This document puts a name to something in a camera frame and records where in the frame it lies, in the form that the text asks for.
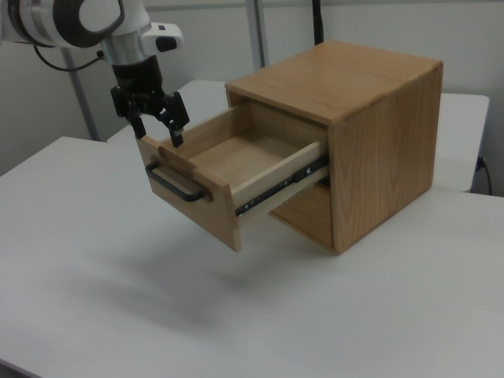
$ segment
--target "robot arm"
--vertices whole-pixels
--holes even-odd
[[[117,115],[137,138],[145,135],[140,114],[150,114],[170,130],[174,146],[189,122],[182,98],[165,94],[156,56],[183,44],[174,24],[150,22],[140,0],[0,0],[0,42],[42,47],[86,48],[99,43],[112,65]]]

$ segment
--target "white wall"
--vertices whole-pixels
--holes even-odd
[[[150,17],[179,25],[184,36],[183,49],[159,56],[165,91],[172,92],[191,80],[231,80],[254,70],[245,6],[155,11]],[[72,56],[79,64],[93,58],[97,49],[76,50]],[[103,63],[79,75],[100,137],[107,140],[127,124],[117,117],[110,97],[110,88],[117,85],[112,69]]]
[[[311,8],[265,8],[270,62],[313,45]],[[482,154],[504,196],[504,3],[325,6],[326,39],[444,61],[443,91],[480,94],[491,104]],[[487,193],[483,170],[476,189]]]
[[[64,66],[61,51],[45,51]],[[68,73],[45,66],[31,46],[0,46],[0,175],[61,136],[89,138]]]

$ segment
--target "cabinet side panel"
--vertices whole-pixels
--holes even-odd
[[[338,252],[432,185],[442,74],[420,76],[330,133]]]

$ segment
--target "black cable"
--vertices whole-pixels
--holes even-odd
[[[313,36],[315,45],[324,41],[324,23],[322,22],[321,0],[312,0],[313,7]]]
[[[75,72],[75,71],[80,71],[81,69],[86,69],[87,67],[89,67],[90,65],[93,65],[94,63],[96,63],[97,61],[101,61],[103,59],[103,52],[100,50],[98,51],[96,54],[98,55],[98,57],[96,57],[95,59],[93,59],[92,61],[89,61],[88,63],[86,63],[85,65],[81,65],[79,67],[75,67],[74,69],[64,69],[62,67],[57,67],[56,65],[53,65],[52,63],[50,63],[47,59],[45,59],[45,57],[40,53],[40,50],[37,46],[33,45],[33,48],[35,49],[35,52],[37,53],[37,56],[40,58],[41,61],[43,61],[46,65],[48,65],[49,67],[51,67],[52,69],[56,69],[57,71],[62,71],[62,72]]]
[[[491,195],[491,181],[490,181],[490,173],[488,172],[488,167],[487,167],[487,163],[485,162],[485,160],[483,160],[483,162],[481,163],[481,166],[483,168],[485,168],[485,172],[487,173],[487,180],[488,180],[488,194]]]

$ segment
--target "cabinet top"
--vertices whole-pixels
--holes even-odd
[[[331,126],[442,67],[436,59],[331,41],[226,88]]]

